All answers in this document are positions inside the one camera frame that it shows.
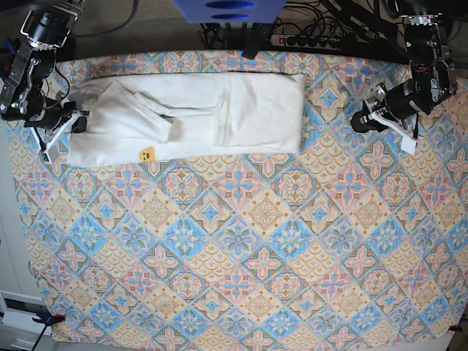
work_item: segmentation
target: blue plastic object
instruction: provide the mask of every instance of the blue plastic object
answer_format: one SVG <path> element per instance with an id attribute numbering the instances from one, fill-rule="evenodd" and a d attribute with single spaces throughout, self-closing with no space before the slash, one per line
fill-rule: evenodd
<path id="1" fill-rule="evenodd" d="M 286 0 L 173 0 L 189 23 L 273 23 Z"/>

